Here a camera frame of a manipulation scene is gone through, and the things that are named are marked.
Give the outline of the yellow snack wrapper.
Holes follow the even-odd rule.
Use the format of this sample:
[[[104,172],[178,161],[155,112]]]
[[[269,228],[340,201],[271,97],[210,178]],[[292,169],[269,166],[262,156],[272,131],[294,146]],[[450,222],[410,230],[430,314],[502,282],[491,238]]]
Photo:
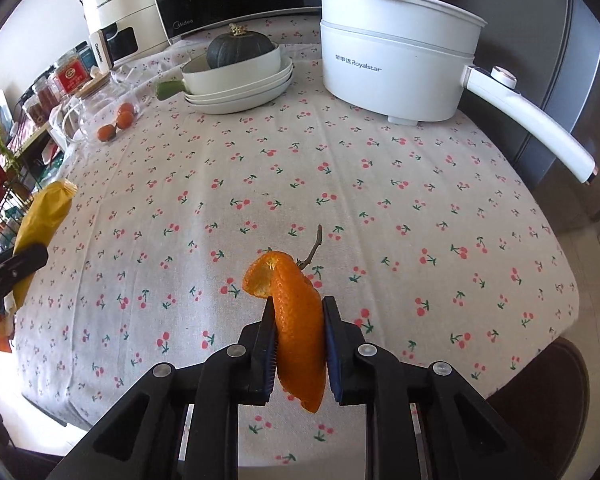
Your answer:
[[[71,209],[78,188],[67,179],[46,185],[34,194],[33,203],[24,216],[18,231],[14,255],[23,254],[35,244],[47,247]]]

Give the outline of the orange peel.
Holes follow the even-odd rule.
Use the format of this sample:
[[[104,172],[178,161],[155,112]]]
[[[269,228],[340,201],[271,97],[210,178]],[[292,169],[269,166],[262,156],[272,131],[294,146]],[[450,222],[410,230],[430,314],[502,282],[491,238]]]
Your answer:
[[[242,279],[247,294],[272,299],[277,328],[277,375],[306,411],[320,408],[326,385],[322,298],[286,252],[266,252]]]

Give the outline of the dark brown trash bin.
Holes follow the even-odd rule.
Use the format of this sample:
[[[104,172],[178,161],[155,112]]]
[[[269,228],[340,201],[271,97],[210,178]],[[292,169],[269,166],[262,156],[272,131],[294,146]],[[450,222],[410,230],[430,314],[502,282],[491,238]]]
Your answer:
[[[578,348],[566,338],[555,339],[488,402],[562,478],[576,455],[590,407],[588,370]]]

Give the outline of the orange tangerine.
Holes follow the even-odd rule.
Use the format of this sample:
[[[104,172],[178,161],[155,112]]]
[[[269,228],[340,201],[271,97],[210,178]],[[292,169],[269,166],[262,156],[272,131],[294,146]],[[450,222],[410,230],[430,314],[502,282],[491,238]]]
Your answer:
[[[134,113],[134,106],[131,103],[122,103],[117,111],[117,114],[120,115],[122,113]]]
[[[97,129],[96,136],[100,142],[109,142],[117,135],[117,127],[115,125],[103,125]]]
[[[120,130],[130,128],[134,122],[134,114],[129,110],[122,110],[117,116],[116,126]]]

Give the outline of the cherry print tablecloth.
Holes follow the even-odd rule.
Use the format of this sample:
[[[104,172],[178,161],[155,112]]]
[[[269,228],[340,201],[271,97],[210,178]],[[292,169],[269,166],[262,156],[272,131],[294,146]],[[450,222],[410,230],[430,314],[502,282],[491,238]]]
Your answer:
[[[158,101],[207,34],[136,61],[142,111],[110,143],[76,144],[78,190],[18,311],[24,396],[94,425],[149,367],[199,363],[263,302],[242,276],[264,252],[306,274],[365,337],[418,365],[505,386],[576,322],[576,279],[550,224],[465,115],[391,125],[323,86],[313,18],[257,22],[294,61],[290,87],[233,115]]]

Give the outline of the red label jar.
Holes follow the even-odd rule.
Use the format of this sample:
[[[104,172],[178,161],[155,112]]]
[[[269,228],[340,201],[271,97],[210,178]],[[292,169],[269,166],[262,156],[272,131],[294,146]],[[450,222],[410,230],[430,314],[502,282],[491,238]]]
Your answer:
[[[80,90],[91,75],[84,67],[76,49],[70,49],[55,62],[55,78],[65,94],[73,94]]]

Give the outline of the brown twig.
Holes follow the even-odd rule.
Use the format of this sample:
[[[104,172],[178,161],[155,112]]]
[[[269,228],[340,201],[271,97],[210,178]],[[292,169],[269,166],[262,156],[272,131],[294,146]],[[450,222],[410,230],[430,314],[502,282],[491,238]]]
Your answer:
[[[302,260],[296,260],[297,266],[300,270],[304,270],[312,262],[317,249],[320,248],[321,244],[323,244],[323,227],[319,224],[316,229],[315,242],[308,255]]]

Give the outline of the cream air fryer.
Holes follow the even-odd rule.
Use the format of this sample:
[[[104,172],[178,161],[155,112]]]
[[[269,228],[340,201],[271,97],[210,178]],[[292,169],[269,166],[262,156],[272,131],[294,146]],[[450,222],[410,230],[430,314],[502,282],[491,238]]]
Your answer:
[[[83,0],[83,11],[102,73],[169,45],[156,0]]]

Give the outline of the stacked white plates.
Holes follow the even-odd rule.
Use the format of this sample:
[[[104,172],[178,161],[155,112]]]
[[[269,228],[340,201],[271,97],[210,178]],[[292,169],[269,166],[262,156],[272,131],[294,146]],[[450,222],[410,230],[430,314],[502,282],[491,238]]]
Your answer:
[[[290,86],[294,76],[294,62],[287,55],[282,57],[280,71],[262,81],[247,84],[235,90],[227,90],[222,96],[204,98],[184,92],[183,98],[196,112],[227,115],[261,106],[281,96]]]

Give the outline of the dark green pumpkin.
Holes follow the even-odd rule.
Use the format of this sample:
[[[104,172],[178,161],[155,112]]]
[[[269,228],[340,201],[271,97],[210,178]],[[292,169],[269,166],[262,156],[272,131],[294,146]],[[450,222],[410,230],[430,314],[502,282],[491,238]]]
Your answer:
[[[211,41],[206,58],[210,68],[219,68],[257,58],[274,49],[268,36],[244,25],[229,24],[228,32]]]

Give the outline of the white electric cooking pot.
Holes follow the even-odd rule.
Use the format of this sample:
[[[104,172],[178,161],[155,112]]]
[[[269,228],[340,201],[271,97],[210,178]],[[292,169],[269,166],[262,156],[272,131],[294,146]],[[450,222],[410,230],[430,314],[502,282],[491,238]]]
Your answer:
[[[585,183],[592,155],[516,89],[505,68],[475,66],[486,21],[441,0],[321,0],[323,81],[334,96],[416,126],[454,116],[465,91],[525,128]]]

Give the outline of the grey refrigerator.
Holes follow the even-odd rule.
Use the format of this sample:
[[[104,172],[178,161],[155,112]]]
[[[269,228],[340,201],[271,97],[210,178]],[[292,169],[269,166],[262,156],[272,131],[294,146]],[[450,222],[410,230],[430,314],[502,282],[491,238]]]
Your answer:
[[[444,0],[486,22],[476,63],[506,68],[517,89],[594,157],[597,176],[581,184],[513,119],[465,93],[460,110],[495,142],[558,232],[600,231],[600,22],[583,0]]]

